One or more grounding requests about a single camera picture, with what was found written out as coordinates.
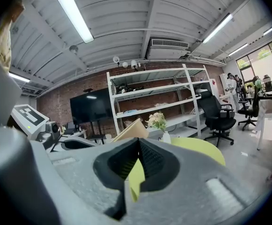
shelving unit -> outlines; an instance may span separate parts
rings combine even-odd
[[[206,72],[207,80],[192,82],[191,76],[194,76],[202,71]],[[187,78],[188,80],[187,83],[178,82],[177,79],[183,78],[183,77]],[[173,118],[166,119],[167,127],[173,126],[175,124],[183,123],[189,120],[193,120],[195,118],[196,118],[196,122],[194,122],[195,126],[193,127],[195,127],[196,129],[184,126],[184,127],[177,128],[174,132],[183,134],[182,136],[190,136],[190,135],[193,135],[194,133],[198,133],[198,136],[200,136],[201,129],[205,127],[204,122],[201,123],[199,118],[199,115],[201,115],[203,112],[198,110],[198,105],[197,105],[197,100],[200,99],[201,97],[195,97],[195,91],[194,91],[194,87],[198,86],[199,84],[210,82],[205,66],[203,68],[187,68],[186,65],[183,64],[181,68],[147,70],[147,71],[141,71],[141,72],[121,74],[116,76],[110,76],[108,72],[107,79],[108,79],[110,102],[111,102],[113,118],[114,118],[117,134],[120,133],[118,120],[120,121],[121,127],[123,128],[122,118],[124,117],[134,116],[141,113],[149,113],[149,112],[161,110],[167,107],[182,105],[188,102],[194,103],[194,114],[186,114],[186,112],[184,111],[184,107],[181,106],[182,114]],[[153,88],[148,88],[143,90],[137,90],[137,91],[127,92],[123,94],[116,94],[116,87],[118,87],[119,85],[123,83],[127,85],[131,85],[131,84],[147,83],[151,81],[158,81],[158,80],[164,80],[164,79],[173,79],[175,84],[160,86],[160,87],[153,87]],[[181,92],[180,92],[181,89],[189,89],[191,91],[192,98],[182,99]],[[142,98],[146,96],[151,96],[151,95],[160,94],[164,92],[172,92],[172,91],[177,91],[178,98],[179,98],[178,102],[165,104],[165,105],[161,105],[157,107],[151,107],[151,108],[138,110],[134,112],[126,112],[126,113],[120,112],[120,106],[118,103],[119,101],[125,101],[125,100],[139,98],[139,97]],[[115,112],[115,104],[117,106],[119,114],[116,114]],[[150,127],[150,128],[147,128],[147,130],[149,132],[154,132],[157,129]]]

air conditioner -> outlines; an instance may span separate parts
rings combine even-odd
[[[188,43],[153,38],[147,50],[147,59],[180,59],[190,53],[186,50],[188,47]]]

white vase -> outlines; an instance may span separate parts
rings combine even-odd
[[[163,134],[163,142],[171,144],[170,134],[167,131],[164,132],[164,134]]]

yellow-green table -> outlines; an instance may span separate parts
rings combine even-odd
[[[190,137],[172,137],[171,144],[185,149],[201,152],[225,166],[225,160],[220,150],[207,141]],[[140,183],[145,181],[144,170],[139,159],[132,168],[128,176],[128,180],[132,199],[134,202],[136,202],[140,195]]]

black office chair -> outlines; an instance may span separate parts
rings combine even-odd
[[[245,118],[248,117],[247,120],[244,121],[240,121],[238,122],[238,126],[240,125],[240,123],[245,123],[245,125],[242,128],[242,131],[244,131],[244,128],[249,125],[252,124],[253,126],[256,126],[256,124],[254,122],[256,122],[257,120],[252,120],[253,117],[257,117],[258,116],[258,111],[259,111],[259,105],[258,105],[258,92],[260,89],[258,89],[256,86],[254,87],[254,98],[246,98],[246,101],[239,101],[239,103],[241,103],[243,105],[243,108],[238,110],[239,114],[244,114]],[[248,110],[249,106],[246,106],[246,104],[248,103],[248,101],[251,104],[251,100],[253,99],[253,103],[252,103],[252,110]]]
[[[204,140],[218,138],[217,145],[218,147],[220,138],[225,138],[230,140],[230,145],[234,144],[234,140],[228,137],[225,131],[230,130],[233,125],[236,123],[234,118],[230,117],[229,112],[233,111],[233,107],[231,104],[227,104],[231,107],[231,109],[223,108],[227,105],[220,105],[218,107],[218,100],[217,98],[209,91],[205,91],[201,93],[201,99],[197,100],[198,105],[201,106],[203,111],[205,112],[206,116],[206,126],[211,130],[218,130],[218,132],[213,132],[213,135],[210,137],[206,137]],[[221,111],[227,112],[226,117],[222,118],[220,116]]]

